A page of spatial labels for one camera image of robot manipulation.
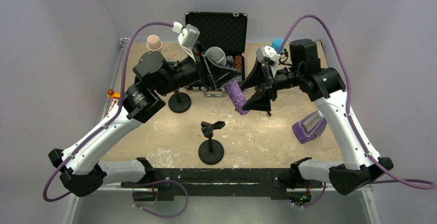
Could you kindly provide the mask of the pink microphone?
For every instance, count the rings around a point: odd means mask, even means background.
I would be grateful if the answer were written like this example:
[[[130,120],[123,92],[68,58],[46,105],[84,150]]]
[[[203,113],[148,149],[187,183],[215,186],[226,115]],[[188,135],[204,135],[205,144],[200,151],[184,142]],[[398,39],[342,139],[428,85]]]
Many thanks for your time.
[[[149,51],[159,51],[162,49],[162,41],[158,35],[150,35],[146,39],[146,47]]]

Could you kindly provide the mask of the black round-base mic stand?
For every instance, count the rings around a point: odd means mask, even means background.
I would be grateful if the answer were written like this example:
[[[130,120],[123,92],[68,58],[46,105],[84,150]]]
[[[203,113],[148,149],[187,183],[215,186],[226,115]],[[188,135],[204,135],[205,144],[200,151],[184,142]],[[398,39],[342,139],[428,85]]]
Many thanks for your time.
[[[191,104],[190,96],[180,91],[175,91],[168,101],[168,106],[174,113],[186,112],[191,107]]]

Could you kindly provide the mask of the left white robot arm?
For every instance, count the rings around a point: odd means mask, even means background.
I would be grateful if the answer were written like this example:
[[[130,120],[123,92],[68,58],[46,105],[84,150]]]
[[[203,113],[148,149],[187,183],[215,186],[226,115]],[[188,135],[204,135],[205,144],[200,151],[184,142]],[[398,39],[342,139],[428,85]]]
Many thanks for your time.
[[[150,183],[154,169],[147,159],[105,162],[103,155],[165,106],[161,96],[200,80],[219,89],[239,76],[238,70],[221,66],[200,53],[175,64],[167,62],[157,51],[145,53],[133,72],[136,82],[86,137],[67,149],[49,153],[69,193],[83,197],[106,184]]]

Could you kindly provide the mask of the blue microphone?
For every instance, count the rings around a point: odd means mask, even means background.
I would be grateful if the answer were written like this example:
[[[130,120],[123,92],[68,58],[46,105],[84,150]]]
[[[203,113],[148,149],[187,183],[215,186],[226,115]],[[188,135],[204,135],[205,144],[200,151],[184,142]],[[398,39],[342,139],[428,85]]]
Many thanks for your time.
[[[274,49],[274,51],[277,54],[282,55],[284,53],[283,39],[281,38],[274,39],[271,43],[271,47]]]

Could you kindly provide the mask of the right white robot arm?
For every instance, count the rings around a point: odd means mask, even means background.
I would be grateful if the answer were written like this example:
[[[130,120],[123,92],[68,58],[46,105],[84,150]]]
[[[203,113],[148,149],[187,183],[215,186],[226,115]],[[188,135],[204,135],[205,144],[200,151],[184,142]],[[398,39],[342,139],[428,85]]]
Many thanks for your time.
[[[327,121],[343,158],[341,162],[324,162],[307,157],[292,163],[291,186],[316,180],[331,184],[341,195],[348,195],[391,170],[392,160],[382,157],[360,124],[354,122],[352,108],[347,103],[348,92],[338,71],[321,67],[316,43],[300,39],[291,42],[289,48],[292,65],[282,69],[278,69],[278,52],[270,46],[258,48],[255,65],[241,85],[242,89],[253,87],[256,91],[243,109],[270,112],[279,90],[298,87]]]

